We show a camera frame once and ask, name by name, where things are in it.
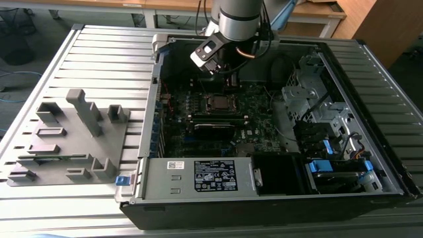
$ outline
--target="table leg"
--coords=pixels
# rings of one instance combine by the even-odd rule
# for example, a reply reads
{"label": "table leg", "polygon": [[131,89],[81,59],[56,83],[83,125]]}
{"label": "table leg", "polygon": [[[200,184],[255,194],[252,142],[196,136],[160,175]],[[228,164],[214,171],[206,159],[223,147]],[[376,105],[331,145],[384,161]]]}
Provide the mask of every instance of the table leg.
{"label": "table leg", "polygon": [[332,18],[330,20],[330,22],[326,24],[323,31],[320,33],[320,36],[319,36],[320,38],[331,38],[332,37],[332,34],[336,30],[339,22],[340,22],[339,18]]}
{"label": "table leg", "polygon": [[153,9],[144,9],[147,28],[157,28],[157,16]]}
{"label": "table leg", "polygon": [[165,15],[164,17],[165,17],[165,23],[171,24],[172,23],[171,15]]}
{"label": "table leg", "polygon": [[48,12],[51,13],[51,16],[55,20],[60,19],[59,10],[48,10]]}

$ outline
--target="cable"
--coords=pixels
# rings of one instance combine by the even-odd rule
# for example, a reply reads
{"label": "cable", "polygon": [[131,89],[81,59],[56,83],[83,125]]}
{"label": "cable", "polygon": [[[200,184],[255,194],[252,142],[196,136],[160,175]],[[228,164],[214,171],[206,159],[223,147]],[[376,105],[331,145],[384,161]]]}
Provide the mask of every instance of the cable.
{"label": "cable", "polygon": [[327,92],[323,97],[319,99],[319,101],[315,103],[315,105],[312,105],[312,107],[306,111],[306,113],[303,114],[302,118],[299,120],[304,120],[306,116],[312,113],[314,110],[316,110],[318,106],[322,105],[323,101],[327,99],[327,97],[330,96],[330,92]]}
{"label": "cable", "polygon": [[4,100],[4,99],[0,99],[0,102],[5,102],[5,103],[23,103],[25,102],[27,100],[21,100],[21,101],[9,101],[9,100]]}
{"label": "cable", "polygon": [[207,24],[210,23],[210,19],[207,18],[207,13],[206,13],[206,2],[207,0],[204,0],[204,17],[206,17],[206,21],[207,21]]}
{"label": "cable", "polygon": [[196,31],[196,35],[198,35],[198,36],[199,36],[198,23],[199,23],[200,7],[202,7],[202,0],[199,0],[198,13],[196,13],[196,24],[195,24],[195,31]]}
{"label": "cable", "polygon": [[31,72],[31,71],[16,71],[16,72],[9,72],[9,71],[5,71],[3,69],[0,69],[1,71],[7,72],[5,74],[0,75],[0,78],[4,77],[4,76],[8,76],[11,74],[15,74],[15,73],[23,73],[23,74],[36,74],[37,76],[43,76],[43,74],[37,73],[37,72]]}
{"label": "cable", "polygon": [[182,25],[180,27],[184,27],[188,24],[190,20],[191,20],[191,16],[188,17],[188,20],[186,21],[184,25]]}
{"label": "cable", "polygon": [[339,153],[339,159],[343,157],[344,155],[344,152],[346,152],[346,149],[347,149],[347,146],[348,146],[348,141],[351,139],[351,137],[354,137],[354,135],[359,135],[359,133],[356,133],[355,131],[350,133],[350,135],[347,136],[347,139],[344,141],[344,145],[343,145],[343,149],[342,149],[342,152]]}
{"label": "cable", "polygon": [[267,12],[267,8],[266,8],[266,4],[264,4],[264,1],[263,1],[263,11],[264,11],[264,18],[266,18],[266,21],[267,21],[267,24],[268,24],[268,38],[270,38],[270,43],[266,47],[266,50],[263,51],[263,53],[260,53],[255,58],[260,58],[263,55],[266,55],[266,53],[270,51],[271,49],[271,44],[272,44],[272,26],[271,26],[271,20],[270,20],[270,15],[268,15],[268,12]]}
{"label": "cable", "polygon": [[363,143],[360,142],[360,140],[356,140],[358,144],[362,146],[360,150],[355,153],[355,155],[352,156],[354,159],[358,159],[360,154],[364,152],[366,147],[363,145]]}
{"label": "cable", "polygon": [[264,91],[266,91],[267,95],[268,95],[270,97],[272,97],[271,94],[270,94],[270,92],[267,91],[266,86],[263,86],[263,88],[264,88]]}
{"label": "cable", "polygon": [[294,141],[294,142],[298,142],[296,140],[294,140],[294,139],[291,139],[290,137],[287,137],[287,136],[279,131],[278,127],[275,127],[275,129],[276,129],[279,135],[282,135],[287,140],[291,140],[291,141]]}

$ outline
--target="metal slotted table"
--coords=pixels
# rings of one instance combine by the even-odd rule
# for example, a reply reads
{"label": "metal slotted table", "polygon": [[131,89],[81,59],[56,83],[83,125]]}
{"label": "metal slotted table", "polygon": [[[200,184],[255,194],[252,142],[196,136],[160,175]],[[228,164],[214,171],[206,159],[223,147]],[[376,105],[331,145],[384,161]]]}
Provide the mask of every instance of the metal slotted table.
{"label": "metal slotted table", "polygon": [[[16,155],[36,126],[40,102],[61,103],[69,88],[81,88],[99,108],[120,104],[131,110],[120,171],[136,168],[145,99],[153,61],[155,34],[192,31],[105,26],[76,26],[65,38],[44,76],[0,144],[0,236],[55,234],[68,237],[104,236],[258,236],[314,233],[315,237],[398,237],[422,233],[423,203],[374,211],[351,221],[275,227],[206,230],[140,231],[115,202],[113,184],[9,187],[5,184]],[[387,139],[403,159],[419,187],[423,186],[422,115],[366,45],[351,40],[286,37],[322,41],[331,47]]]}

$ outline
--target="black power cable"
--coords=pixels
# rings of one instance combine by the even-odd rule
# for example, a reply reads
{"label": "black power cable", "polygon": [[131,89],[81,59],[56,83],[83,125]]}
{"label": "black power cable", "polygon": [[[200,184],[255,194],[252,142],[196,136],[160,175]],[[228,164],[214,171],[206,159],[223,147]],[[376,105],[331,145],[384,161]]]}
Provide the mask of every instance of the black power cable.
{"label": "black power cable", "polygon": [[263,55],[266,55],[266,53],[271,49],[271,44],[272,44],[272,26],[271,26],[271,20],[270,20],[270,15],[268,15],[268,12],[267,12],[264,1],[263,1],[263,15],[264,15],[264,23],[267,23],[267,31],[268,31],[270,42],[268,42],[268,45],[266,47],[266,50],[258,56],[255,56],[255,59],[258,59]]}
{"label": "black power cable", "polygon": [[198,35],[198,36],[199,36],[199,32],[198,32],[198,22],[199,22],[200,7],[202,7],[202,0],[199,0],[198,13],[196,13],[196,23],[195,23],[195,30],[196,30],[196,35]]}
{"label": "black power cable", "polygon": [[323,97],[318,100],[318,102],[315,103],[315,105],[312,105],[312,107],[306,111],[306,113],[302,115],[302,118],[299,119],[300,121],[304,120],[306,116],[312,113],[314,110],[316,110],[318,106],[322,105],[323,101],[327,99],[327,97],[330,96],[330,93],[327,92]]}
{"label": "black power cable", "polygon": [[207,21],[207,24],[208,24],[210,23],[210,19],[207,18],[207,13],[206,13],[206,2],[207,2],[207,0],[204,0],[203,8],[204,8],[204,18],[206,18],[206,21]]}

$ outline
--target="warning symbols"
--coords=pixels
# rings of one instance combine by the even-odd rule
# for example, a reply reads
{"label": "warning symbols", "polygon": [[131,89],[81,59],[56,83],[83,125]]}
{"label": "warning symbols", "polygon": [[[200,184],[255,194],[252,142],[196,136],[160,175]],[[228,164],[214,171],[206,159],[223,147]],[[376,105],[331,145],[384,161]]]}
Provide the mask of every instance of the warning symbols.
{"label": "warning symbols", "polygon": [[204,178],[203,174],[196,174],[196,181],[203,181],[203,178]]}
{"label": "warning symbols", "polygon": [[235,161],[195,161],[198,192],[238,191]]}

